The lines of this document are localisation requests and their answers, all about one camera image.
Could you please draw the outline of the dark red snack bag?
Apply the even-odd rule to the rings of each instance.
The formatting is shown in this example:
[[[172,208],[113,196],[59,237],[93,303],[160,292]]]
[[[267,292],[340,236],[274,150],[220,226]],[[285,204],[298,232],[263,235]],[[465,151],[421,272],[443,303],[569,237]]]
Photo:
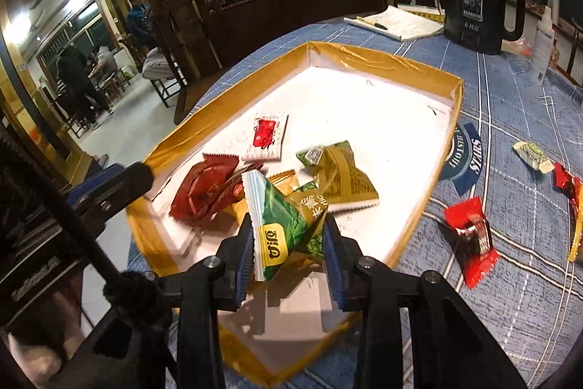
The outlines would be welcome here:
[[[236,155],[204,153],[203,158],[183,179],[170,205],[171,217],[186,221],[211,218],[244,198],[244,173],[264,166],[263,161],[255,161],[237,170]]]

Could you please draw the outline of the white notebook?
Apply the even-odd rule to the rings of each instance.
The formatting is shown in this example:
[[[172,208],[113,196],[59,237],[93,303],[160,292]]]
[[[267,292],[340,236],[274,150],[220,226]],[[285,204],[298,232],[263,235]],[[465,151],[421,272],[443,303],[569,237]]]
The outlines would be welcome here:
[[[381,23],[386,26],[387,31],[359,22],[356,18],[344,18],[343,21],[353,27],[364,28],[399,42],[427,38],[443,32],[442,24],[393,6],[389,6],[379,14],[363,17]]]

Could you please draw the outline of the clear bread pack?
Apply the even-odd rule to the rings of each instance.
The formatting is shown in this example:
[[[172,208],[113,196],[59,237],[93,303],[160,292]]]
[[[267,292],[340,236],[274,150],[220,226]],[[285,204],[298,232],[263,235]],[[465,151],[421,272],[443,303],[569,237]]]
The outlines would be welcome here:
[[[582,180],[572,176],[565,167],[554,163],[555,186],[567,197],[572,215],[572,236],[568,261],[575,262],[582,243]]]

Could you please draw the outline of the white red sachet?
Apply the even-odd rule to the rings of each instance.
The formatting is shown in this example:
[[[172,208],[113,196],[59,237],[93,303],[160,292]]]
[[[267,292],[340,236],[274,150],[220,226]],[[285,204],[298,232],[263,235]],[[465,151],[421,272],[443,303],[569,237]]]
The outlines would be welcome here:
[[[241,159],[245,162],[281,160],[288,119],[286,113],[256,113]]]

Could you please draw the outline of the olive snack packet in box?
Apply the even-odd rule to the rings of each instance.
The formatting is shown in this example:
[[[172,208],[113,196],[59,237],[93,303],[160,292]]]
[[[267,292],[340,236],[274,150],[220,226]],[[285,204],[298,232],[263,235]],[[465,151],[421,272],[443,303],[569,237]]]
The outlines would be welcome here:
[[[349,141],[310,147],[296,154],[329,203],[330,212],[363,209],[379,204],[379,193],[356,166]]]

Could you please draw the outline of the white spray bottle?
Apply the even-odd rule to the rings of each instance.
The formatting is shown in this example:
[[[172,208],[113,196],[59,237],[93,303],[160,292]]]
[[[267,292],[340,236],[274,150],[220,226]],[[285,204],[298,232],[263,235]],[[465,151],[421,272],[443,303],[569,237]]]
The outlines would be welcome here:
[[[547,74],[554,34],[552,10],[550,6],[545,5],[544,15],[537,23],[535,43],[529,65],[529,72],[539,86],[543,85],[545,74]]]

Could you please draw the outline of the blue plaid tablecloth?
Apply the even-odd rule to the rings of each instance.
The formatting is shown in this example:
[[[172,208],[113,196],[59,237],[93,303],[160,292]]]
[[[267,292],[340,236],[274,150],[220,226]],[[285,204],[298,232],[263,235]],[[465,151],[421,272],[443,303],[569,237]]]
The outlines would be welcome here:
[[[408,42],[346,24],[315,24],[274,40],[231,68],[203,104],[146,158],[154,184],[128,209],[136,245],[161,276],[213,255],[238,230],[231,214],[200,231],[173,219],[178,187],[204,154],[242,155],[261,113],[287,117],[282,156],[269,175],[310,174],[306,148],[347,141],[379,202],[338,212],[341,233],[400,272],[441,272],[515,364],[524,386],[542,384],[582,329],[582,269],[570,262],[575,220],[552,173],[515,151],[528,141],[582,175],[582,90],[523,57],[485,55],[441,35]],[[461,243],[447,207],[463,201],[441,178],[461,161],[457,131],[479,138],[469,195],[479,198],[498,253],[475,287],[463,282]]]

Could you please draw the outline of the black pen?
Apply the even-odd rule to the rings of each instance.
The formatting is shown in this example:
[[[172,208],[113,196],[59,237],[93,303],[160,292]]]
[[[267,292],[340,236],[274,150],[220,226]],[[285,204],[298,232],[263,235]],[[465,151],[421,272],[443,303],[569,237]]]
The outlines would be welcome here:
[[[360,17],[360,16],[357,16],[356,20],[359,21],[359,22],[365,23],[367,25],[370,25],[372,27],[380,28],[381,30],[387,31],[386,26],[384,26],[381,23],[378,23],[378,22],[376,22],[374,20],[367,19],[367,18],[363,18],[363,17]]]

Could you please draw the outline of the green yellow snack packet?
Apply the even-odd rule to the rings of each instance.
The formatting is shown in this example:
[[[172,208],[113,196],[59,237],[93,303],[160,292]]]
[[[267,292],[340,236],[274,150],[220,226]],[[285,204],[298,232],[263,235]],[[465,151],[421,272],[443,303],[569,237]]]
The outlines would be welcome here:
[[[264,282],[322,228],[328,202],[314,181],[290,194],[283,194],[257,170],[244,173],[242,181],[254,231],[255,280]]]

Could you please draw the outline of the dark wooden sideboard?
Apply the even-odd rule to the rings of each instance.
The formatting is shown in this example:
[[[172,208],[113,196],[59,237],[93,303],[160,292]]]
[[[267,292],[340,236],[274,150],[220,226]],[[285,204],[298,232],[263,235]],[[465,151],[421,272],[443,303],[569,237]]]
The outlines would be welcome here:
[[[212,13],[206,30],[219,61],[230,67],[299,28],[385,8],[386,0],[244,0]]]

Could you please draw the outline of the gold cardboard box tray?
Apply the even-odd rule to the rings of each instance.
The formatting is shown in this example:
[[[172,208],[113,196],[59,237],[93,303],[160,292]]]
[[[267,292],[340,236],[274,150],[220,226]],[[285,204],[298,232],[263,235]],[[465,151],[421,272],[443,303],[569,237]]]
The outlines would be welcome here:
[[[218,317],[224,362],[274,388],[356,321],[332,300],[321,227],[395,264],[453,144],[463,82],[354,45],[307,42],[211,100],[146,158],[152,189],[129,207],[160,276],[190,268],[258,219],[251,285]]]

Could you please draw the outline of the small red candy packet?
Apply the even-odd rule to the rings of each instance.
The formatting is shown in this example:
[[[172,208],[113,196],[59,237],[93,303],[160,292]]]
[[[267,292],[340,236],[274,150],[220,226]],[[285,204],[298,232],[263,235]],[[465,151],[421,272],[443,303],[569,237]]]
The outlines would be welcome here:
[[[445,209],[447,228],[458,237],[458,263],[465,285],[474,289],[499,259],[481,198],[474,197]]]

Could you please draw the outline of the small pale green packet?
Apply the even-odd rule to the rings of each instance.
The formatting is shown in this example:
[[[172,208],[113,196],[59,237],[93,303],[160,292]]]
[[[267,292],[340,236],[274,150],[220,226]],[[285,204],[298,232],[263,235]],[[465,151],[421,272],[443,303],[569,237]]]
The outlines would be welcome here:
[[[513,150],[527,166],[536,172],[548,174],[554,170],[554,163],[533,142],[518,141],[513,145]]]

